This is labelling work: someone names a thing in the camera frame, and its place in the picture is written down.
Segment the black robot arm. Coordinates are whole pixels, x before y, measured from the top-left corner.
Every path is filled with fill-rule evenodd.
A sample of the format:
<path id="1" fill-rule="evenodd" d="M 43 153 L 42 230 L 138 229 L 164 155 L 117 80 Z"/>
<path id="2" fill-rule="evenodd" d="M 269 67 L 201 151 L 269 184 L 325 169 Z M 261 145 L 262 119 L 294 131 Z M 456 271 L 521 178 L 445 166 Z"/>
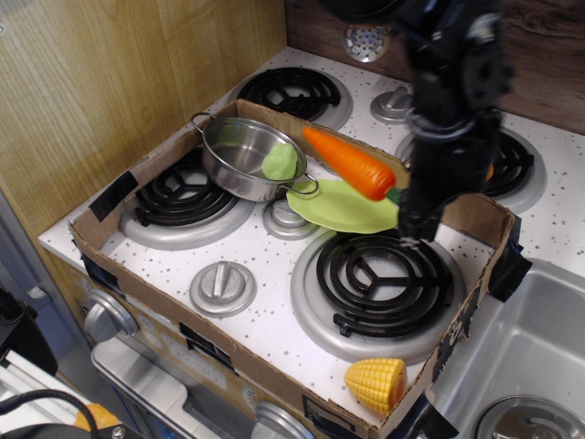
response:
<path id="1" fill-rule="evenodd" d="M 351 25 L 387 26 L 403 36 L 413 69 L 414 135 L 399 233 L 433 241 L 446 206 L 484 189 L 498 145 L 500 98 L 512 69 L 496 1 L 326 1 Z"/>

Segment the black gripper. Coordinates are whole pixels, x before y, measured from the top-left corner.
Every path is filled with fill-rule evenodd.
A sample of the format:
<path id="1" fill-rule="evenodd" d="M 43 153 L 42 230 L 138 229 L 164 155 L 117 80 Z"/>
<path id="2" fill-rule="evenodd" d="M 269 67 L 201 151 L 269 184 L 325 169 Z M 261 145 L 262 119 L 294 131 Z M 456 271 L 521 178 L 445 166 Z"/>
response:
<path id="1" fill-rule="evenodd" d="M 407 120 L 414 146 L 409 186 L 399 203 L 399 233 L 413 241 L 434 241 L 444 207 L 460 195 L 483 190 L 502 114 L 479 112 L 447 126 L 416 112 L 409 112 Z"/>

